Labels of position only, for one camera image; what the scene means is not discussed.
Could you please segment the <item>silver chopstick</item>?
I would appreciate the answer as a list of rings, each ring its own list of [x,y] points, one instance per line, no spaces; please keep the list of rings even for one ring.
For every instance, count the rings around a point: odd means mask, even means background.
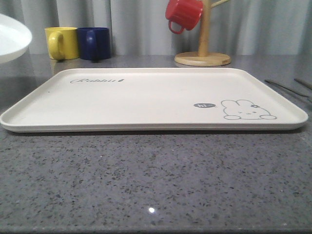
[[[312,90],[312,84],[308,83],[307,81],[304,81],[304,80],[298,79],[298,78],[295,78],[294,80],[296,82],[302,84],[303,86],[307,87],[308,89]]]

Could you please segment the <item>grey curtain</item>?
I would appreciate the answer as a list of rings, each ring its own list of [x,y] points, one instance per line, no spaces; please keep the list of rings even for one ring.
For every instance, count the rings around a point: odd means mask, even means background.
[[[199,29],[170,32],[165,0],[3,0],[2,14],[32,32],[31,54],[44,54],[47,27],[108,27],[115,55],[174,55],[197,49]],[[209,49],[229,55],[312,52],[309,0],[231,0],[211,11]]]

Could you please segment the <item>white round plate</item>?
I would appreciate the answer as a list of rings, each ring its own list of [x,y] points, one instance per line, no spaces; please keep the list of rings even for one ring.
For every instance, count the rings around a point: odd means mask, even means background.
[[[31,31],[21,22],[0,15],[0,63],[22,56],[32,41]]]

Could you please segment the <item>wooden mug tree stand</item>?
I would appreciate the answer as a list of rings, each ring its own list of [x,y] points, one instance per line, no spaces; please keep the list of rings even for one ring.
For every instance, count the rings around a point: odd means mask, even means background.
[[[209,32],[211,9],[227,2],[218,0],[211,3],[210,0],[203,0],[203,13],[200,19],[200,32],[197,52],[179,53],[175,56],[175,62],[189,66],[223,66],[231,63],[229,55],[209,52]]]

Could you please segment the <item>silver fork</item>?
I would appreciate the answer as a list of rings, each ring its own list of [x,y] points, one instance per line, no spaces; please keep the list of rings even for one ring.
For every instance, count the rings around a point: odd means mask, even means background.
[[[295,93],[295,94],[297,94],[297,95],[299,95],[299,96],[301,96],[301,97],[311,98],[311,97],[308,96],[308,95],[305,95],[305,94],[302,94],[302,93],[300,93],[300,92],[298,92],[298,91],[295,91],[295,90],[293,90],[293,89],[291,89],[291,88],[289,88],[289,87],[286,87],[286,86],[284,86],[284,85],[282,85],[282,84],[280,84],[280,83],[278,83],[278,82],[275,82],[275,81],[272,81],[272,80],[269,80],[269,79],[265,79],[264,81],[265,81],[266,83],[269,83],[269,84],[272,84],[272,85],[281,87],[281,88],[283,88],[283,89],[286,89],[286,90],[288,90],[288,91],[290,91],[290,92],[292,92],[292,93]]]

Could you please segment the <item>yellow mug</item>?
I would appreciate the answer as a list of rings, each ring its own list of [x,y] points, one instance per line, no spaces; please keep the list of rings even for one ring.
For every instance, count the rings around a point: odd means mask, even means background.
[[[77,28],[49,27],[44,30],[50,59],[68,60],[79,57]]]

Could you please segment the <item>cream rabbit serving tray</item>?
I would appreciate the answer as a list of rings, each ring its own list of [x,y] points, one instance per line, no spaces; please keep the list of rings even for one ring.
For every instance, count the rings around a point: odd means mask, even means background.
[[[1,117],[12,132],[292,130],[305,111],[233,68],[64,70]]]

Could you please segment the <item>red mug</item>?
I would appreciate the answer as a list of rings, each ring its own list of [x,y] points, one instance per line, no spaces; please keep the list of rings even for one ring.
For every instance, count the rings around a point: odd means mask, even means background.
[[[202,16],[203,7],[201,0],[170,0],[165,12],[169,30],[181,34],[185,29],[194,29]]]

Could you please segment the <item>dark blue mug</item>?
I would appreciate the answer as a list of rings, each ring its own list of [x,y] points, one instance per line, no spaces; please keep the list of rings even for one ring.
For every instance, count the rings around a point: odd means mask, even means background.
[[[77,29],[79,56],[85,60],[111,57],[110,31],[107,27],[81,27]]]

